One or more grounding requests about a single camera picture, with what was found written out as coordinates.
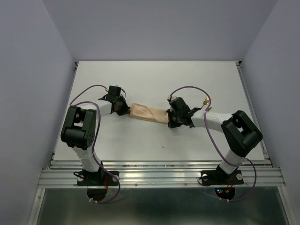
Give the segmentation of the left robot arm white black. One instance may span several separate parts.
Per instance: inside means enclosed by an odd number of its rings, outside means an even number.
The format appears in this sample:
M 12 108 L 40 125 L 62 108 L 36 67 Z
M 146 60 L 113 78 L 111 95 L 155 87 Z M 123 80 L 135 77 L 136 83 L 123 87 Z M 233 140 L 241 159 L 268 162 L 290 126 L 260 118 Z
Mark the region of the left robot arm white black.
M 93 87 L 102 87 L 106 94 L 95 102 L 75 101 Z M 62 126 L 60 138 L 72 148 L 82 163 L 82 171 L 75 173 L 80 182 L 89 181 L 95 185 L 104 181 L 105 170 L 95 153 L 96 140 L 100 130 L 101 118 L 113 113 L 118 116 L 130 113 L 125 100 L 126 92 L 119 86 L 108 88 L 96 84 L 86 88 L 69 103 Z

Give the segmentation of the gold fork black handle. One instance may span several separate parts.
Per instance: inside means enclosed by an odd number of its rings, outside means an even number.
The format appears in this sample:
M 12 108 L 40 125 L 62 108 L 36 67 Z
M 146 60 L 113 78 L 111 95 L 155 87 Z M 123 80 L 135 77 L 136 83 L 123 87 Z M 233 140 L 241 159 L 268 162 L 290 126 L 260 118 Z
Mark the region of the gold fork black handle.
M 208 97 L 205 98 L 205 100 L 203 101 L 203 104 L 201 107 L 196 107 L 196 110 L 206 110 L 208 107 L 205 108 L 206 105 L 208 105 L 210 103 L 210 100 Z

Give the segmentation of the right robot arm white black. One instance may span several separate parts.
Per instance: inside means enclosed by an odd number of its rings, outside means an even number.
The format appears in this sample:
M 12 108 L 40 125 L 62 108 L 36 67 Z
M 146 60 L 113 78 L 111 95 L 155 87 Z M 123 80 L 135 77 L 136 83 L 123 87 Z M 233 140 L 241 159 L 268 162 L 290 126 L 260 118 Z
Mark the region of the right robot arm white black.
M 178 128 L 182 125 L 205 128 L 215 147 L 217 145 L 210 131 L 215 130 L 224 134 L 229 151 L 221 157 L 222 162 L 216 170 L 216 179 L 221 183 L 226 183 L 233 177 L 233 172 L 263 139 L 261 131 L 244 111 L 216 113 L 197 107 L 190 109 L 181 97 L 171 97 L 168 102 L 169 128 Z

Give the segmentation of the peach cloth napkin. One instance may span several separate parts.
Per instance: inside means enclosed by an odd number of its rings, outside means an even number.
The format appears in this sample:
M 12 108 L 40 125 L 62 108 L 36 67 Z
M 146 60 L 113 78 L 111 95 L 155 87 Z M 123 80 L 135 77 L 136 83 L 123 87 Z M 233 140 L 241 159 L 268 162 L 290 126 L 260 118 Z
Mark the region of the peach cloth napkin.
M 146 105 L 133 103 L 131 106 L 131 112 L 129 114 L 131 118 L 151 121 L 156 123 L 168 124 L 168 113 L 164 109 L 157 109 Z

